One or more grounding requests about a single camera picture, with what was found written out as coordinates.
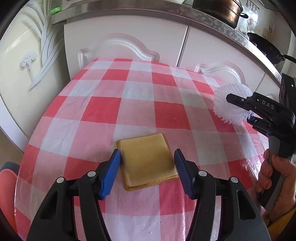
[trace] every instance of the white cabinet door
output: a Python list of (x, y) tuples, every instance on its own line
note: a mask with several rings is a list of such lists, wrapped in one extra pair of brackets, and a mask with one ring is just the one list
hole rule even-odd
[(176, 66), (187, 28), (139, 16), (104, 16), (66, 24), (70, 77), (95, 58), (142, 59)]
[(255, 91), (264, 71), (247, 56), (224, 41), (201, 30), (190, 28), (180, 67), (202, 72), (226, 83), (240, 80)]
[(279, 90), (277, 84), (266, 74), (256, 92), (279, 102)]

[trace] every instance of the plastic table cover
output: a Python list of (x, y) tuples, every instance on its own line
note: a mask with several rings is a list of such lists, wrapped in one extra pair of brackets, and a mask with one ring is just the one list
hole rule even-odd
[[(119, 139), (164, 133), (170, 149), (217, 178), (236, 176), (252, 198), (268, 139), (244, 122), (223, 123), (213, 94), (224, 85), (193, 71), (131, 59), (95, 59), (61, 91), (26, 148), (16, 185), (15, 219), (25, 240), (56, 178), (80, 178), (109, 159)], [(79, 199), (75, 219), (85, 241)], [(127, 192), (118, 172), (111, 194), (99, 201), (112, 241), (185, 240), (196, 201), (179, 179)], [(216, 199), (212, 240), (221, 199)]]

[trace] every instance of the yellow sponge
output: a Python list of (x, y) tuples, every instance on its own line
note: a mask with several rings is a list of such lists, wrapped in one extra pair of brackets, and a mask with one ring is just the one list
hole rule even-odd
[(178, 178), (164, 134), (158, 133), (117, 141), (121, 151), (124, 189), (138, 190)]

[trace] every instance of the pan handle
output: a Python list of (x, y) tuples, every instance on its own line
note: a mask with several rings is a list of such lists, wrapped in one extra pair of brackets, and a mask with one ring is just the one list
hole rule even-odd
[(293, 63), (296, 63), (296, 58), (293, 58), (292, 56), (289, 56), (289, 55), (285, 55), (284, 54), (284, 58), (286, 58), (287, 60), (292, 61)]
[(239, 16), (242, 17), (242, 18), (249, 18), (249, 16), (246, 13), (243, 13), (243, 12), (241, 12)]

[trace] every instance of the kitchen counter edge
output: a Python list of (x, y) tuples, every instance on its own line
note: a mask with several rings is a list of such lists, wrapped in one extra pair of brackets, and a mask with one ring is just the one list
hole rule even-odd
[(165, 0), (97, 0), (70, 6), (52, 16), (52, 23), (74, 22), (106, 15), (138, 15), (179, 22), (212, 34), (243, 52), (265, 69), (280, 86), (281, 75), (267, 57), (247, 38), (220, 20), (184, 4)]

